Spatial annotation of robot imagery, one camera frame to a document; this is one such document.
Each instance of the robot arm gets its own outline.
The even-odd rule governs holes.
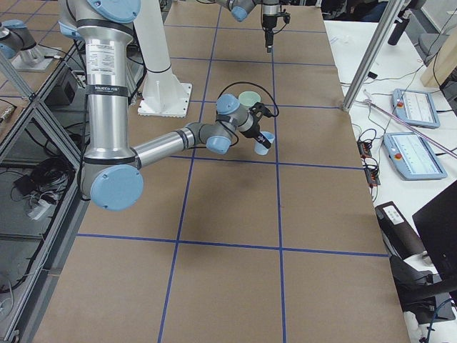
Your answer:
[[[7,59],[12,59],[19,52],[22,61],[29,66],[44,60],[27,26],[16,19],[0,23],[0,51]]]
[[[262,5],[262,29],[265,32],[266,52],[273,48],[273,29],[282,17],[285,24],[291,20],[291,15],[282,9],[283,0],[216,0],[216,3],[228,9],[237,21],[243,21],[256,5]]]
[[[86,42],[91,142],[84,152],[80,187],[95,204],[115,211],[133,205],[143,188],[138,169],[197,144],[225,154],[237,129],[265,147],[271,146],[258,125],[262,115],[271,112],[260,103],[247,109],[233,95],[224,94],[217,101],[216,123],[192,123],[131,148],[126,47],[134,35],[132,21],[139,13],[140,0],[59,1],[65,35]]]

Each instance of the metal pole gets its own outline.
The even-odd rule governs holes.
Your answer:
[[[407,129],[410,129],[412,132],[414,132],[414,133],[417,134],[418,136],[424,138],[426,141],[428,141],[429,143],[433,144],[433,145],[436,146],[437,148],[443,150],[445,153],[451,155],[454,159],[457,159],[457,154],[456,154],[455,152],[452,152],[451,150],[449,150],[448,148],[446,148],[444,145],[439,144],[437,141],[434,141],[432,138],[430,138],[429,136],[423,134],[423,133],[420,132],[419,130],[415,129],[415,128],[412,127],[410,124],[407,124],[406,122],[404,122],[403,120],[401,120],[400,118],[398,118],[397,116],[395,116],[394,114],[389,113],[389,112],[387,112],[387,111],[384,111],[381,107],[376,106],[376,105],[375,105],[373,102],[371,102],[371,101],[366,101],[366,103],[367,103],[369,106],[374,107],[375,109],[377,109],[377,110],[380,111],[381,113],[384,113],[386,116],[391,117],[393,120],[395,120],[397,123],[403,125],[403,126],[406,127]]]
[[[393,21],[396,15],[401,10],[403,6],[403,0],[390,0],[387,3],[387,7],[384,10],[383,16],[379,21],[376,30],[374,31],[373,37],[371,38],[370,44],[365,52],[365,55],[362,58],[360,66],[358,66],[356,75],[354,76],[351,86],[346,93],[343,104],[341,108],[343,111],[349,111],[352,107],[352,104],[356,100],[357,94],[360,92],[362,83],[366,78],[366,75],[370,71],[371,66],[373,66],[375,58],[378,56],[379,50],[386,40],[390,28],[393,24]]]
[[[29,98],[34,93],[34,91],[31,90],[30,86],[24,81],[24,79],[22,79],[21,75],[18,74],[10,61],[8,61],[1,52],[0,71],[16,87],[17,91],[22,96]]]

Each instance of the light blue cup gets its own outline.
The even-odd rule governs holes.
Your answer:
[[[268,139],[268,141],[273,144],[274,142],[274,134],[268,131],[261,131],[261,133],[265,136],[265,138]],[[254,151],[258,155],[267,155],[268,154],[268,149],[264,147],[262,144],[258,143],[256,141],[256,145],[254,146]]]

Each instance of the blue tape line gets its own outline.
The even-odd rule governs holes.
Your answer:
[[[180,240],[180,244],[190,245],[205,245],[210,247],[230,247],[230,248],[244,248],[244,249],[259,249],[259,250],[279,250],[279,247],[269,247],[264,245],[251,245],[251,244],[236,244],[236,243],[220,243],[220,242],[200,242]]]
[[[41,4],[41,6],[40,6],[34,13],[32,13],[32,14],[31,14],[31,17],[28,18],[24,23],[26,24],[30,19],[32,19],[32,18],[34,17],[34,15],[37,14],[38,11],[39,11],[40,9],[43,8],[44,5],[46,5],[46,2],[47,2],[47,1],[43,1],[43,3]]]
[[[10,7],[8,7],[8,9],[3,12],[2,14],[6,14],[9,12],[10,9],[12,9],[13,7],[15,7],[21,0],[17,0],[14,4],[12,4]]]
[[[135,237],[135,236],[119,236],[119,235],[112,235],[112,234],[82,234],[82,233],[78,233],[77,236],[78,237],[91,237],[91,238],[123,239],[123,240],[128,240],[128,241],[176,243],[175,239],[152,238],[152,237]]]
[[[222,11],[222,7],[219,9],[219,15],[218,15],[218,18],[217,18],[217,26],[219,25],[219,20],[221,18],[221,11]],[[211,48],[211,58],[213,58],[213,55],[214,55],[214,47],[216,45],[216,37],[217,37],[217,27],[216,27],[216,30],[214,32],[213,46]],[[206,91],[208,90],[208,83],[209,83],[209,75],[210,75],[210,73],[211,73],[211,61],[209,62],[208,74],[206,75],[206,83],[205,83],[203,100],[205,100]],[[203,116],[203,106],[200,109],[199,121],[201,121],[201,117],[202,116]],[[179,229],[178,229],[178,234],[176,236],[176,245],[175,245],[175,249],[174,249],[174,253],[173,253],[173,261],[171,262],[169,283],[168,283],[168,286],[167,286],[167,289],[166,289],[164,310],[162,311],[162,319],[161,319],[161,323],[160,323],[159,336],[157,337],[157,342],[158,343],[161,343],[162,336],[164,334],[164,327],[165,327],[165,320],[166,320],[166,310],[168,308],[169,297],[170,297],[170,292],[171,292],[171,283],[173,281],[174,268],[175,268],[175,265],[176,265],[176,256],[178,254],[179,238],[181,236],[181,230],[182,230],[183,221],[184,221],[184,214],[186,213],[186,205],[187,205],[187,199],[188,199],[188,196],[189,196],[189,187],[190,187],[190,184],[191,184],[192,170],[193,170],[193,167],[194,167],[195,153],[196,153],[196,150],[194,150],[193,153],[192,153],[191,165],[189,167],[189,175],[188,175],[188,178],[187,178],[186,191],[184,193],[184,201],[183,201],[183,208],[182,208],[182,211],[181,211],[181,218],[179,219]]]
[[[309,252],[312,254],[348,255],[365,257],[388,257],[387,254],[377,254],[374,252],[341,252],[338,250],[302,249],[302,248],[283,248],[285,252]]]
[[[173,56],[170,59],[183,59],[187,61],[220,61],[220,62],[233,62],[233,63],[257,63],[257,64],[271,64],[268,61],[252,61],[244,59],[203,59],[201,57],[177,57]],[[302,62],[275,62],[275,64],[290,65],[290,66],[336,66],[335,64],[322,64],[322,63],[302,63]]]
[[[170,156],[173,159],[190,159],[191,157],[187,156]],[[250,163],[250,164],[270,164],[270,165],[279,165],[279,166],[302,166],[302,167],[311,167],[311,168],[329,168],[329,169],[348,169],[348,170],[360,170],[363,171],[361,166],[326,166],[325,164],[303,164],[303,163],[291,163],[291,162],[270,162],[270,161],[251,161],[248,159],[217,159],[213,157],[195,157],[194,159],[200,161],[224,161],[224,162],[236,162],[236,163]]]
[[[273,99],[276,98],[276,82],[274,72],[274,48],[271,52],[271,73],[273,80]],[[279,235],[279,275],[281,278],[281,319],[283,330],[283,343],[287,343],[287,321],[286,321],[286,290],[284,285],[284,256],[283,256],[283,227],[281,212],[281,179],[279,177],[279,141],[277,117],[274,117],[274,134],[276,136],[275,160],[276,160],[276,200],[278,202],[278,235]]]
[[[387,254],[378,254],[374,252],[343,252],[339,250],[322,250],[322,249],[306,249],[306,248],[290,248],[290,247],[272,247],[268,245],[255,245],[255,244],[237,244],[237,243],[222,243],[222,242],[203,242],[191,240],[167,239],[167,238],[154,238],[154,237],[139,237],[139,236],[119,236],[115,234],[76,234],[77,237],[88,238],[101,238],[101,239],[120,239],[126,241],[144,241],[144,242],[158,242],[158,243],[172,243],[172,244],[188,244],[188,245],[204,245],[212,247],[229,247],[229,248],[242,248],[242,249],[257,249],[257,250],[283,250],[285,252],[305,252],[310,254],[331,254],[331,255],[348,255],[348,256],[366,256],[366,257],[388,257]]]
[[[248,27],[227,27],[227,26],[201,26],[201,25],[179,25],[179,24],[164,24],[169,27],[186,27],[186,28],[200,28],[200,29],[222,29],[222,30],[242,30],[242,31],[263,31],[262,29],[248,28]],[[313,30],[289,30],[284,29],[287,32],[300,32],[304,34],[326,34],[325,31],[313,31]]]

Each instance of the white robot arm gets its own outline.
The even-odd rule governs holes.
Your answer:
[[[273,114],[261,103],[250,109],[231,94],[219,97],[214,124],[192,123],[139,146],[128,142],[126,47],[132,40],[133,20],[140,0],[59,0],[61,30],[86,42],[86,104],[90,145],[84,152],[80,190],[95,204],[120,211],[141,196],[139,169],[197,144],[225,154],[236,130],[266,148],[260,132],[262,116]]]

